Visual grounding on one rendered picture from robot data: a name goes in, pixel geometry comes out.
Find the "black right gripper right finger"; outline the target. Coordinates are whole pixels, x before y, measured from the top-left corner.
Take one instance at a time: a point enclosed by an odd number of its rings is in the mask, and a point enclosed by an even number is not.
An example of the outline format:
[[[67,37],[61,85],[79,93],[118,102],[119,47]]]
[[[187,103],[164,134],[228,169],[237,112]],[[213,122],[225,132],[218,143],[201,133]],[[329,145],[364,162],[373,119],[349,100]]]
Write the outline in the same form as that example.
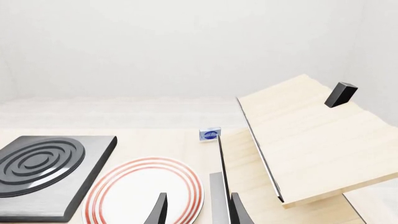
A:
[[[230,203],[231,224],[254,224],[251,217],[247,213],[239,194],[232,192]]]

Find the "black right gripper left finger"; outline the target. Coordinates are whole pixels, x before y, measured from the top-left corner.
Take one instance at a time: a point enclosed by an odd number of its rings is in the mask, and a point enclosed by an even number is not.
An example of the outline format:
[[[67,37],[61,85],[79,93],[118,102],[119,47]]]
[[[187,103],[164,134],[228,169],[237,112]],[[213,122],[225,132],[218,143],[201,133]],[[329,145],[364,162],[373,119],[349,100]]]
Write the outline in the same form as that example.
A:
[[[162,192],[144,224],[165,224],[167,218],[167,194]]]

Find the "flat black stove plate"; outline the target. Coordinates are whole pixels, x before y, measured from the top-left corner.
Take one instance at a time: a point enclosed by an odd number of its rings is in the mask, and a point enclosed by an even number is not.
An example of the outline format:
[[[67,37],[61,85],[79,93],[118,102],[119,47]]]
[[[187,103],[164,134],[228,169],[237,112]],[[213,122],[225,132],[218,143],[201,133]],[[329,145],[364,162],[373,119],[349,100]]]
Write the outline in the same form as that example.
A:
[[[20,136],[0,149],[0,223],[66,223],[116,136]]]

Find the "white plate with red rings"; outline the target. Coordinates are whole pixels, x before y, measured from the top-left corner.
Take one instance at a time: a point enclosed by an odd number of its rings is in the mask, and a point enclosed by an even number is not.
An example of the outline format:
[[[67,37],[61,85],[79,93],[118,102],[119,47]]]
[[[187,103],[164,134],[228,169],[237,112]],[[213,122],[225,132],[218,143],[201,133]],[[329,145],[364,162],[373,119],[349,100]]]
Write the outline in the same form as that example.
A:
[[[203,183],[191,167],[166,157],[138,158],[105,173],[86,195],[83,224],[144,224],[162,193],[165,224],[194,224],[205,199]]]

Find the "small blue printed food box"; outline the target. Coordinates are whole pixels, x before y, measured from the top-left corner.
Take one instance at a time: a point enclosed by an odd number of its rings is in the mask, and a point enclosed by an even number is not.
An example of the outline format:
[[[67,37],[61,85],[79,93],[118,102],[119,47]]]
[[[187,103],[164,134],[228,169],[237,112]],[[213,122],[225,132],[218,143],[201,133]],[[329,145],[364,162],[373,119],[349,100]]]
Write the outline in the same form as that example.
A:
[[[218,136],[220,135],[221,135],[220,127],[199,129],[200,141],[209,141],[212,139],[217,139]]]

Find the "pale wooden cabinet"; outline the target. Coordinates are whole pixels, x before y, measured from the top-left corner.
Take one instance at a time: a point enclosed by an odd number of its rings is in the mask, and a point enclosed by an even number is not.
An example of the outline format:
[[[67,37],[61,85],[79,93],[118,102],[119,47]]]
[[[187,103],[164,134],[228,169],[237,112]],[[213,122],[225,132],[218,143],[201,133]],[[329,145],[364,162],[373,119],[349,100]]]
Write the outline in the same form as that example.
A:
[[[253,224],[398,224],[398,127],[306,75],[237,99],[221,147]]]

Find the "small black block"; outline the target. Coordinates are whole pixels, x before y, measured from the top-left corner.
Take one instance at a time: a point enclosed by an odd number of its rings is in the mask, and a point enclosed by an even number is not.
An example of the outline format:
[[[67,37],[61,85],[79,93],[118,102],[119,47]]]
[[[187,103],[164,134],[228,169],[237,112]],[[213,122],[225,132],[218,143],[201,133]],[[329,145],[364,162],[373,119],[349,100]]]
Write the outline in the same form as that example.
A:
[[[324,104],[329,108],[345,104],[349,102],[352,96],[356,93],[358,87],[350,83],[339,82]]]

